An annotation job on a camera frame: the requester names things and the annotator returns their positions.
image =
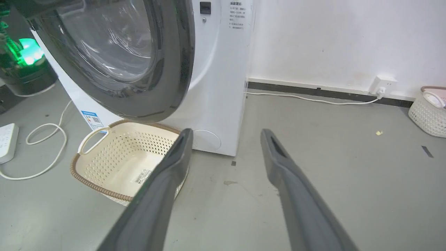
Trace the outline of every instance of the white wall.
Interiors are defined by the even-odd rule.
[[[258,0],[250,81],[392,97],[446,86],[444,0]]]

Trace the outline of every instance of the small debris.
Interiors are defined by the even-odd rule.
[[[238,182],[237,181],[226,180],[225,182],[223,182],[223,184],[229,186],[229,185],[232,185],[232,184],[238,184]]]
[[[429,156],[429,158],[434,158],[434,156],[430,153],[430,151],[425,146],[421,146],[424,150],[424,152]]]

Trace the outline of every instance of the concrete floor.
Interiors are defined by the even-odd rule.
[[[57,86],[0,115],[0,126],[20,127],[15,158],[0,167],[5,173],[31,175],[52,161],[60,133],[38,146],[25,138],[36,126],[57,122],[68,101]],[[69,163],[90,129],[74,107],[63,127],[69,141],[57,166],[31,180],[0,178],[0,250],[93,251],[124,210],[71,177]],[[360,250],[446,247],[446,139],[421,131],[407,109],[249,96],[242,127],[236,158],[194,152],[164,250],[290,249],[263,165],[262,128],[275,132]]]

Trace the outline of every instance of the washing machine door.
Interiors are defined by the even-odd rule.
[[[194,62],[190,0],[11,0],[70,78],[123,118],[181,104]]]

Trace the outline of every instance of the white basket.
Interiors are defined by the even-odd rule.
[[[409,117],[423,131],[446,138],[446,88],[424,86],[409,109]]]
[[[107,131],[84,152],[87,141]],[[89,133],[71,162],[71,174],[85,185],[127,206],[161,162],[180,131],[167,126],[118,121]],[[183,182],[177,188],[178,195]]]

